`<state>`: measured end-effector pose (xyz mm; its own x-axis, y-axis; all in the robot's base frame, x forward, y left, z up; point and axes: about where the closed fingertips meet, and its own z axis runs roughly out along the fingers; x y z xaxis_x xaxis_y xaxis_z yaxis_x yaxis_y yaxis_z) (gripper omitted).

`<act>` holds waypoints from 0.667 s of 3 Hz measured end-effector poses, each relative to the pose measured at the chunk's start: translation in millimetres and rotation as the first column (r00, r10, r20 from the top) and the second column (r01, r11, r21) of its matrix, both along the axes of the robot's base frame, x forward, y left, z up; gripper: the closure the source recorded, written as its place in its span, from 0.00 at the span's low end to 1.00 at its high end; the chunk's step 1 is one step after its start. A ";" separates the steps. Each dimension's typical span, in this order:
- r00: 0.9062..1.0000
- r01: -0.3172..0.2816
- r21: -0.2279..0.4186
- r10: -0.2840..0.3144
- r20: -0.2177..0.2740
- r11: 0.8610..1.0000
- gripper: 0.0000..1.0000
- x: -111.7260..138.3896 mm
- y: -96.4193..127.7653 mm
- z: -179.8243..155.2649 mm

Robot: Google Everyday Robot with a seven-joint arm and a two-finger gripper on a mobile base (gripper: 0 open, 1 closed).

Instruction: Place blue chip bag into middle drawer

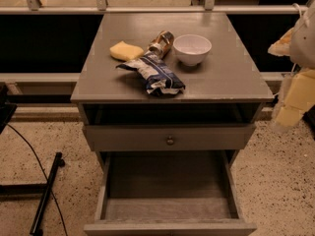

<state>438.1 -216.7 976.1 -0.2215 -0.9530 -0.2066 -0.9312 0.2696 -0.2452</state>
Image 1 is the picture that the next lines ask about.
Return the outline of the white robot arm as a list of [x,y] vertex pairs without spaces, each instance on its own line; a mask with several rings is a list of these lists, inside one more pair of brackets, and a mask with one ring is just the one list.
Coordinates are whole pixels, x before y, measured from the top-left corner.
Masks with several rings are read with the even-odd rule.
[[279,101],[272,114],[272,127],[284,132],[296,126],[303,115],[315,106],[315,6],[304,13],[294,4],[299,19],[268,53],[287,56],[293,63],[292,70],[282,81]]

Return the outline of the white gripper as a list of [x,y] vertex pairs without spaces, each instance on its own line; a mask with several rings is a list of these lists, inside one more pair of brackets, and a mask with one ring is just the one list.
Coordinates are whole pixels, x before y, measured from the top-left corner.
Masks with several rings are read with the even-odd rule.
[[286,132],[296,126],[314,105],[315,70],[302,69],[297,74],[286,75],[281,84],[279,101],[272,113],[272,129]]

